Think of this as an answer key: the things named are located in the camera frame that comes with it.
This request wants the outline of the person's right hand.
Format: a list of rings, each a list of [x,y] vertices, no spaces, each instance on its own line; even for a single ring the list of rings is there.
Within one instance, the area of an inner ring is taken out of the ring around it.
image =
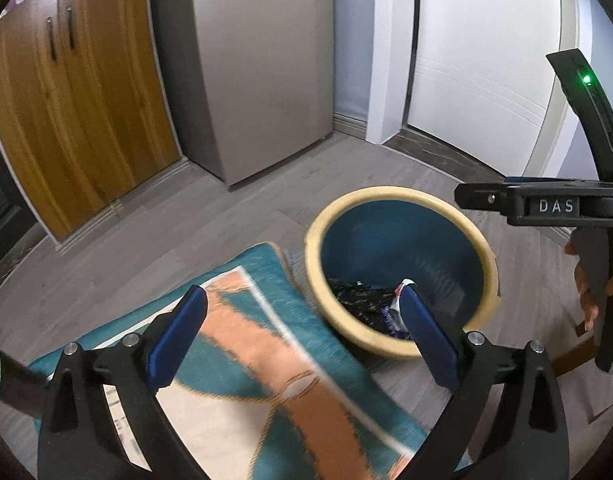
[[[584,312],[583,327],[585,330],[591,330],[599,316],[599,306],[590,292],[590,284],[584,274],[584,270],[582,270],[581,263],[577,263],[573,276],[575,277],[576,288],[580,295],[581,309]],[[608,296],[613,296],[613,277],[608,281],[605,289]]]

